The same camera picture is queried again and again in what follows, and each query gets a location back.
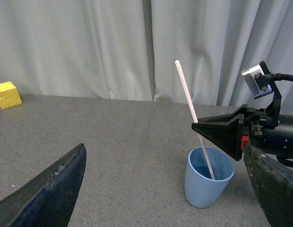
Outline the left gripper black top-camera finger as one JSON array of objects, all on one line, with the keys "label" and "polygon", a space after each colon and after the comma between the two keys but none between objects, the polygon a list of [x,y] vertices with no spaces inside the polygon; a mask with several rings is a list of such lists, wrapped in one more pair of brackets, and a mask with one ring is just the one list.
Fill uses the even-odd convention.
[{"label": "left gripper black top-camera finger", "polygon": [[35,178],[0,201],[0,227],[66,227],[86,169],[79,144]]}]

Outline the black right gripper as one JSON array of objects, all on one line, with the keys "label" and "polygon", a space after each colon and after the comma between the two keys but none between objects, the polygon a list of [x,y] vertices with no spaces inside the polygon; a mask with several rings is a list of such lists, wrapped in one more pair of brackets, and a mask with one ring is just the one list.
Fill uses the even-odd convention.
[{"label": "black right gripper", "polygon": [[293,227],[293,170],[273,154],[266,109],[241,106],[233,113],[200,118],[192,129],[244,163],[258,202],[272,227]]}]

